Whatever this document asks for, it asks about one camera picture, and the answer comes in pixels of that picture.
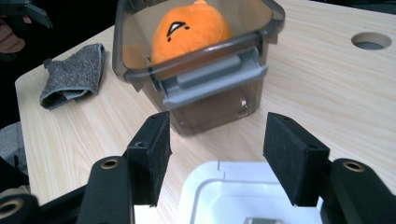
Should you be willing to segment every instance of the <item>plastic bin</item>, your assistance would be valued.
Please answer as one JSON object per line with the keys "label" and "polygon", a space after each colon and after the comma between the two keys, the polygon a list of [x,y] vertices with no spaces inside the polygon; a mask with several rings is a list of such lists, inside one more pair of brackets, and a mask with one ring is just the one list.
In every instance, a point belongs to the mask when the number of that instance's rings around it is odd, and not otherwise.
{"label": "plastic bin", "polygon": [[268,67],[268,44],[276,43],[285,19],[283,8],[272,0],[207,0],[230,24],[233,37],[151,64],[151,39],[163,15],[193,2],[120,0],[114,30],[114,72],[143,91],[160,112],[170,111],[171,125],[182,135],[256,111]]}

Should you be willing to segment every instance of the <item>wooden table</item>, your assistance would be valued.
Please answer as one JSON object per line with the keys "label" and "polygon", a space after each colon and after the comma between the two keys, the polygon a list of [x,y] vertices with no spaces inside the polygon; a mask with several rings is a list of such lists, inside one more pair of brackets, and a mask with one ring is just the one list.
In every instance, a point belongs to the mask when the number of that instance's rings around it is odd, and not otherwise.
{"label": "wooden table", "polygon": [[[267,112],[291,117],[327,145],[331,160],[371,166],[396,192],[396,16],[310,1],[278,0],[286,24],[270,45],[262,104],[252,116],[193,137],[171,132],[174,154],[159,205],[136,207],[137,223],[172,223],[183,183],[212,160],[264,161]],[[386,35],[388,48],[366,50],[351,38]],[[48,78],[39,66],[16,82],[31,188],[46,203],[87,183],[91,166],[120,155],[146,118],[157,113],[143,92],[111,68],[113,27],[60,55],[100,42],[107,51],[99,95],[48,111],[38,99]]]}

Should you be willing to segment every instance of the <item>plush toy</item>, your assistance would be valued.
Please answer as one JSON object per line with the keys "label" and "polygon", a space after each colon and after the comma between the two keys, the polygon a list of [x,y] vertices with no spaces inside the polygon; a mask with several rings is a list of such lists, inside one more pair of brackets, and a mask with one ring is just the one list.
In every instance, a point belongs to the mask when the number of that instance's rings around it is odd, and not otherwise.
{"label": "plush toy", "polygon": [[151,62],[162,63],[231,37],[230,26],[221,13],[206,1],[196,0],[163,16],[152,39]]}

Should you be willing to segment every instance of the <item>felt pad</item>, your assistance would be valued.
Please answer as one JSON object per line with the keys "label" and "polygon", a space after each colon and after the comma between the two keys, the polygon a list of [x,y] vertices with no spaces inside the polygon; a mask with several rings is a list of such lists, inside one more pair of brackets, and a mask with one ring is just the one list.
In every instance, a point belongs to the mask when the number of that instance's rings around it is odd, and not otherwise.
{"label": "felt pad", "polygon": [[41,106],[51,110],[88,92],[97,95],[105,57],[104,46],[96,43],[63,61],[46,60],[49,79],[39,99]]}

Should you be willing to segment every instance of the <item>person's hand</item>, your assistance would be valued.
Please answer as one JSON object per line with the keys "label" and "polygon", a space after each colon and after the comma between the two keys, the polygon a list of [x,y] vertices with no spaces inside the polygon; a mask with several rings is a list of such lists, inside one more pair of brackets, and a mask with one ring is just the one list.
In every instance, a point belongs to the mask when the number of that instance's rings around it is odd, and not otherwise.
{"label": "person's hand", "polygon": [[[24,22],[31,23],[29,17],[23,17]],[[23,49],[25,41],[17,37],[8,24],[0,19],[0,53],[15,53]]]}

